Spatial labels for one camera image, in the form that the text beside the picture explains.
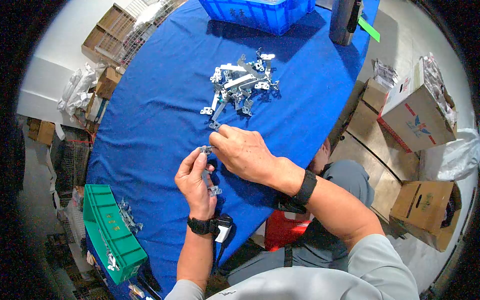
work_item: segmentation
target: pile of metal parts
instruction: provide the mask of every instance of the pile of metal parts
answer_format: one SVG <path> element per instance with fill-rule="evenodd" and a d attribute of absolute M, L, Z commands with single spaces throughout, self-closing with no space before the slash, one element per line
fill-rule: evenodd
<path fill-rule="evenodd" d="M 209 154 L 212 153 L 212 148 L 214 148 L 214 146 L 203 146 L 203 147 L 200 147 L 200 152 L 209 155 Z M 213 196 L 215 196 L 215 195 L 220 195 L 220 194 L 222 193 L 222 189 L 219 188 L 218 185 L 214 185 L 214 186 L 208 187 L 207 174 L 212 174 L 212 172 L 209 171 L 209 170 L 207 170 L 207 169 L 205 169 L 205 170 L 202 172 L 202 179 L 205 181 L 205 184 L 207 185 L 207 188 L 208 188 L 208 190 L 210 191 L 210 197 L 213 197 Z"/>
<path fill-rule="evenodd" d="M 124 201 L 124 199 L 122 198 L 120 203 L 118 203 L 118 206 L 120 209 L 120 216 L 125 223 L 125 226 L 130 230 L 131 233 L 137 234 L 140 230 L 143 229 L 143 223 L 135 223 L 133 221 L 132 208 L 130 207 L 128 202 Z"/>
<path fill-rule="evenodd" d="M 245 54 L 242 54 L 237 61 L 237 66 L 229 63 L 215 68 L 215 73 L 210 77 L 215 91 L 212 106 L 204 107 L 200 111 L 202 115 L 213 114 L 210 128 L 218 131 L 221 124 L 216 120 L 228 102 L 235 106 L 237 112 L 251 116 L 252 89 L 262 92 L 270 89 L 278 91 L 279 81 L 272 82 L 271 61 L 275 58 L 275 54 L 263 54 L 262 48 L 258 49 L 256 54 L 256 61 L 245 62 Z"/>
<path fill-rule="evenodd" d="M 117 265 L 117 260 L 115 259 L 115 257 L 113 256 L 112 252 L 111 252 L 110 249 L 108 248 L 107 243 L 106 243 L 105 240 L 103 239 L 103 235 L 102 235 L 102 232 L 100 231 L 100 229 L 98 230 L 98 232 L 100 232 L 100 236 L 101 236 L 101 238 L 102 238 L 102 241 L 103 241 L 103 243 L 105 244 L 105 247 L 107 248 L 107 258 L 108 258 L 108 266 L 107 266 L 107 269 L 108 269 L 108 270 L 112 270 L 112 271 L 120 271 L 120 268 L 119 268 L 119 266 Z"/>

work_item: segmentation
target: blue plastic crate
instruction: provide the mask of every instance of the blue plastic crate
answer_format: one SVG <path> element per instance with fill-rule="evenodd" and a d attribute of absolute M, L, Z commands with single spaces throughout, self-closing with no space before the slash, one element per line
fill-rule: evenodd
<path fill-rule="evenodd" d="M 315 8 L 315 0 L 199 0 L 213 20 L 260 29 L 281 36 Z"/>

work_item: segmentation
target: black watch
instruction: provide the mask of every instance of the black watch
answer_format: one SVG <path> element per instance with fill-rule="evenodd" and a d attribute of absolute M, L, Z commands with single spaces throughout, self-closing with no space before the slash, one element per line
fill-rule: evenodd
<path fill-rule="evenodd" d="M 303 182 L 301 184 L 299 192 L 292 197 L 290 204 L 295 206 L 305 206 L 308 203 L 308 200 L 312 196 L 313 189 L 317 185 L 317 177 L 312 172 L 305 170 L 305 176 L 303 177 Z"/>
<path fill-rule="evenodd" d="M 217 222 L 217 219 L 209 219 L 206 221 L 197 220 L 195 218 L 190 219 L 190 217 L 187 219 L 187 224 L 192 232 L 201 235 L 215 233 Z"/>

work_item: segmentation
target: red stool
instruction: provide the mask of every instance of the red stool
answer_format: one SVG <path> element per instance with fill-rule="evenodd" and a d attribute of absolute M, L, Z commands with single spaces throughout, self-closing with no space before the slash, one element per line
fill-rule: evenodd
<path fill-rule="evenodd" d="M 265 249 L 273 252 L 296 241 L 310 222 L 288 219 L 285 212 L 275 210 L 265 225 Z"/>

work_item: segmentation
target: metal cylinder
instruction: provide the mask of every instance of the metal cylinder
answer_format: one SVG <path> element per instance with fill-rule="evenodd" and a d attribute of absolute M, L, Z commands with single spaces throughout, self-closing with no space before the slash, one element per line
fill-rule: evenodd
<path fill-rule="evenodd" d="M 332 42 L 348 46 L 357 28 L 361 0 L 334 0 L 329 37 Z"/>

